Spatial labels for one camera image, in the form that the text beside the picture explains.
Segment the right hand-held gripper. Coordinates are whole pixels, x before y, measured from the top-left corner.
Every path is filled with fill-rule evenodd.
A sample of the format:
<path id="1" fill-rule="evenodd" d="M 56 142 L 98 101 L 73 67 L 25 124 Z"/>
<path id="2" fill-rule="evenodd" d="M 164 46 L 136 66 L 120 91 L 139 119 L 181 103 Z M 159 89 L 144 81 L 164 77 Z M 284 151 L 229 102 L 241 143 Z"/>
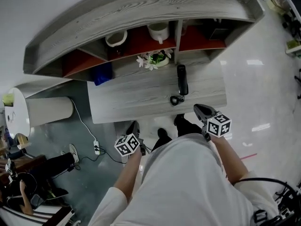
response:
<path id="1" fill-rule="evenodd" d="M 232 120 L 210 106 L 195 104 L 193 110 L 198 120 L 205 125 L 206 133 L 213 137 L 223 137 L 231 129 Z"/>

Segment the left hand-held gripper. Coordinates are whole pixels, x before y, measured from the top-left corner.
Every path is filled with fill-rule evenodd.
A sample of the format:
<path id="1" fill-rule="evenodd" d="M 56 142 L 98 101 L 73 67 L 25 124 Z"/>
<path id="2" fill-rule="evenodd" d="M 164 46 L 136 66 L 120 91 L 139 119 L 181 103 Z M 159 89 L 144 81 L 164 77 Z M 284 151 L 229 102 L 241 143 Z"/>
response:
<path id="1" fill-rule="evenodd" d="M 142 156 L 146 154 L 146 147 L 142 139 L 139 139 L 140 126 L 137 121 L 133 121 L 126 130 L 126 136 L 120 137 L 114 145 L 114 148 L 121 156 L 129 156 L 140 149 Z"/>

